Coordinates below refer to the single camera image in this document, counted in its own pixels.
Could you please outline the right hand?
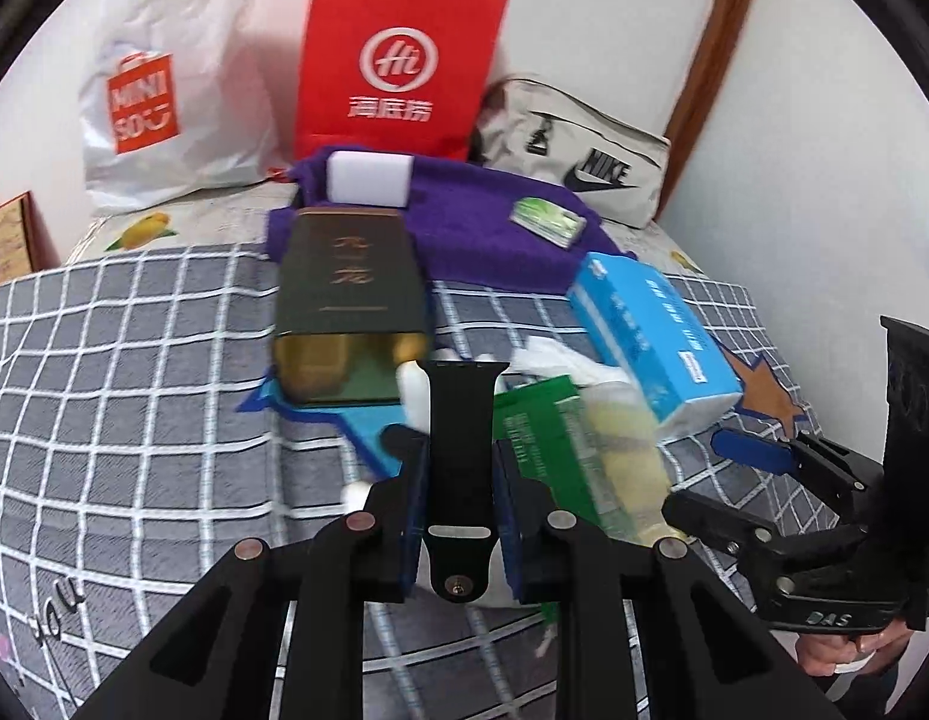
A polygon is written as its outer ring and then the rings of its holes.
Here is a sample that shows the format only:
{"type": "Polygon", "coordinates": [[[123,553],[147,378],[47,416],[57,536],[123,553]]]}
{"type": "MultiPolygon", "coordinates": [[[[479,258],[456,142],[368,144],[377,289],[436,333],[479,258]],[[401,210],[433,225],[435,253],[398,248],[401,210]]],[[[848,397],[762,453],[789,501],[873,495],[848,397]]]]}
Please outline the right hand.
{"type": "Polygon", "coordinates": [[[835,676],[840,667],[858,663],[860,673],[876,674],[894,665],[910,644],[914,631],[896,619],[878,634],[845,635],[801,634],[796,640],[798,665],[814,678],[835,676]]]}

